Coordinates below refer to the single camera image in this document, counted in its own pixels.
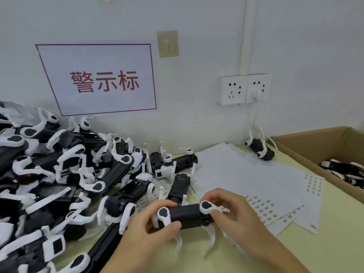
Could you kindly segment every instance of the paper sign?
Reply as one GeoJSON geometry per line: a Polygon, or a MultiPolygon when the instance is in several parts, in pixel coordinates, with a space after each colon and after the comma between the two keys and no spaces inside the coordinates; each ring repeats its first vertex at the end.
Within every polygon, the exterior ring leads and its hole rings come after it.
{"type": "Polygon", "coordinates": [[[37,44],[62,116],[156,110],[151,44],[37,44]]]}

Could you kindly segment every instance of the light green table surface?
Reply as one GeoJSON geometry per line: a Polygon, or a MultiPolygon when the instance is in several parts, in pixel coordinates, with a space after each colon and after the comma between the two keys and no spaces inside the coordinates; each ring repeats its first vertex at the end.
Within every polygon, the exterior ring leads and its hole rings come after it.
{"type": "MultiPolygon", "coordinates": [[[[240,148],[249,151],[245,146],[240,148]]],[[[274,160],[311,173],[280,151],[275,152],[274,160]]],[[[197,203],[190,193],[187,201],[197,203]]],[[[201,249],[209,241],[205,230],[182,230],[181,235],[183,246],[178,261],[173,261],[176,242],[172,240],[157,251],[146,272],[268,272],[230,246],[219,230],[216,230],[215,246],[206,257],[201,255],[201,249]]],[[[56,260],[57,268],[67,265],[79,253],[88,252],[98,237],[68,243],[66,251],[56,260]]],[[[327,181],[318,234],[314,235],[292,223],[277,238],[311,272],[364,272],[364,205],[327,181]]]]}

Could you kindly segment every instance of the hand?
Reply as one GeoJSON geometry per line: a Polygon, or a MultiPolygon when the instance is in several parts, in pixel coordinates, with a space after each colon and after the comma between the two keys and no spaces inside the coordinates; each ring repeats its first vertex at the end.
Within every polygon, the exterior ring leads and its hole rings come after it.
{"type": "Polygon", "coordinates": [[[260,221],[245,197],[217,188],[207,192],[201,201],[224,206],[230,213],[213,210],[215,224],[224,230],[251,257],[277,272],[308,272],[301,262],[260,221]]]}
{"type": "Polygon", "coordinates": [[[179,221],[152,233],[151,217],[162,207],[177,206],[170,200],[153,202],[131,220],[120,244],[107,262],[102,273],[141,272],[148,265],[155,251],[170,241],[181,229],[179,221]]]}

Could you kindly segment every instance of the brown cardboard box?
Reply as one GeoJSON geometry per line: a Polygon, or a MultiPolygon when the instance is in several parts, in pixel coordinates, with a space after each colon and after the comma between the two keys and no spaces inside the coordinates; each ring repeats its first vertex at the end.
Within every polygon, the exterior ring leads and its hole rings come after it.
{"type": "Polygon", "coordinates": [[[319,165],[337,159],[364,165],[364,133],[351,127],[333,127],[274,137],[280,151],[364,204],[364,190],[354,187],[319,165]]]}

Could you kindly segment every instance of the electrical outlet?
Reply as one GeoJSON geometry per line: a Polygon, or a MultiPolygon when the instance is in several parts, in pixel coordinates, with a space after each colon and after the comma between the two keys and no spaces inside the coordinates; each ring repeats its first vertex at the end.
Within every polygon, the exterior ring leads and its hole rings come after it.
{"type": "Polygon", "coordinates": [[[220,95],[218,104],[244,103],[248,76],[223,76],[220,78],[220,95]]]}
{"type": "Polygon", "coordinates": [[[261,100],[268,99],[271,77],[271,74],[249,75],[245,102],[252,103],[256,101],[253,96],[256,94],[255,91],[257,89],[262,91],[261,100]]]}

